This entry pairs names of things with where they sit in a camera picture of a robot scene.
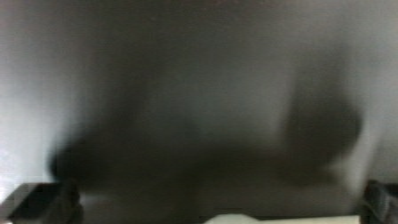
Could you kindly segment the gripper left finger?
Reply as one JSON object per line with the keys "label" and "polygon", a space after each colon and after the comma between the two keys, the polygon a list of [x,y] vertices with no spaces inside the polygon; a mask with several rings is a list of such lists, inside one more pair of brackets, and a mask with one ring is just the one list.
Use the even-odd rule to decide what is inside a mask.
{"label": "gripper left finger", "polygon": [[68,182],[22,183],[0,202],[0,224],[81,224],[79,192]]}

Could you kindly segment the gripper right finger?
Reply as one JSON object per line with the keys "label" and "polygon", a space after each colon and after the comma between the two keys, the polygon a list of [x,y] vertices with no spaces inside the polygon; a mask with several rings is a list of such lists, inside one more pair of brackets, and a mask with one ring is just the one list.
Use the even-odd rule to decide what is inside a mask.
{"label": "gripper right finger", "polygon": [[360,207],[360,224],[398,224],[398,184],[370,180]]}

